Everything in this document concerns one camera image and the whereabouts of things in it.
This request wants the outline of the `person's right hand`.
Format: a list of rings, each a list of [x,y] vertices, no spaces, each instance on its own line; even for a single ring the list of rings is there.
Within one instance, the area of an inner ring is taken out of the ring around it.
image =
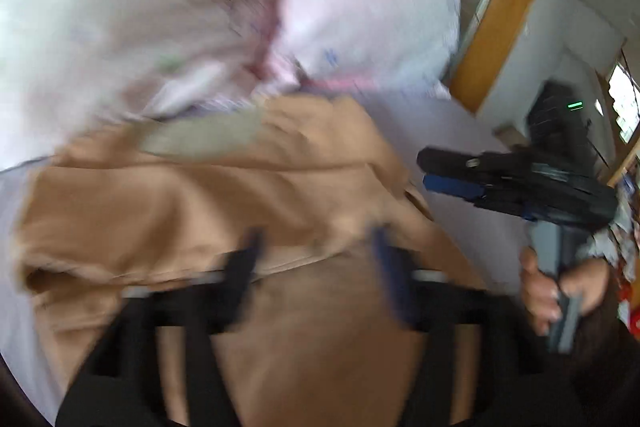
[[[557,282],[539,270],[536,251],[525,248],[521,252],[521,299],[535,333],[547,335],[550,326],[562,319],[562,295],[582,298],[583,317],[600,307],[610,277],[608,262],[589,258],[564,272]]]

